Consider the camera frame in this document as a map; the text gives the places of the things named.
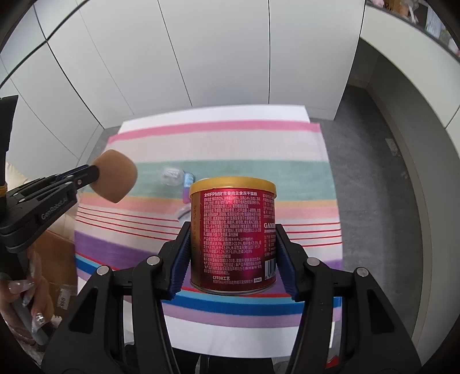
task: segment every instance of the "white wall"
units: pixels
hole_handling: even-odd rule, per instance
[[[193,106],[268,104],[267,0],[161,0]]]
[[[31,7],[19,21],[0,53],[6,71],[10,73],[34,48],[45,41]]]
[[[136,117],[191,107],[157,1],[91,0],[80,12]]]
[[[404,73],[447,126],[460,105],[458,60],[425,33],[371,6],[361,37]]]
[[[104,127],[121,125],[134,116],[79,11],[50,38],[49,45],[76,91]]]
[[[34,7],[43,33],[48,38],[61,21],[77,7],[77,2],[75,0],[37,0]]]
[[[348,80],[364,0],[270,1],[270,104],[333,119]]]
[[[5,68],[0,64],[0,76]],[[11,80],[0,96],[19,95]],[[19,95],[13,118],[10,150],[6,160],[30,179],[60,173],[75,167],[78,159],[51,133]]]
[[[48,45],[29,57],[11,81],[41,122],[79,159],[99,124],[59,68]]]
[[[426,219],[423,218],[425,212],[420,212],[424,274],[416,323],[416,329],[419,327],[421,331],[415,341],[422,362],[426,362],[444,340],[460,312],[460,248],[457,235],[460,160],[436,113],[417,88],[384,57],[379,58],[368,89],[401,150],[408,151],[403,156],[411,179],[418,179],[414,183],[414,192],[419,210],[426,209]],[[409,164],[413,164],[414,169],[411,170]],[[419,204],[420,200],[424,201],[425,207]]]

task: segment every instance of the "human hand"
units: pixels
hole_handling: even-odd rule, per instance
[[[25,328],[22,321],[11,307],[11,303],[22,297],[22,304],[26,307],[32,300],[32,332],[38,331],[45,323],[49,322],[54,313],[54,306],[49,294],[48,281],[41,274],[41,260],[32,245],[27,249],[29,258],[29,272],[27,279],[0,280],[0,313],[10,329],[20,338],[31,343],[32,336]]]

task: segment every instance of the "gray floor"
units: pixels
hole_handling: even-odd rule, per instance
[[[412,333],[422,286],[422,241],[414,192],[393,139],[368,93],[347,86],[334,121],[317,120],[326,141],[339,202],[344,270],[365,266]],[[105,130],[97,157],[118,128]]]

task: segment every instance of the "black clamp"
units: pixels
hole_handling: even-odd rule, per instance
[[[286,290],[305,301],[287,374],[412,374],[420,360],[391,303],[365,268],[330,269],[276,226],[277,262]],[[101,266],[91,276],[50,341],[48,374],[179,374],[161,300],[180,290],[190,260],[190,223],[135,268]],[[132,297],[134,346],[124,346],[123,298]],[[333,297],[343,298],[339,364],[325,369]]]

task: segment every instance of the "can label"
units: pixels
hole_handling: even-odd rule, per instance
[[[192,282],[245,292],[275,281],[275,203],[267,191],[217,188],[192,195]]]

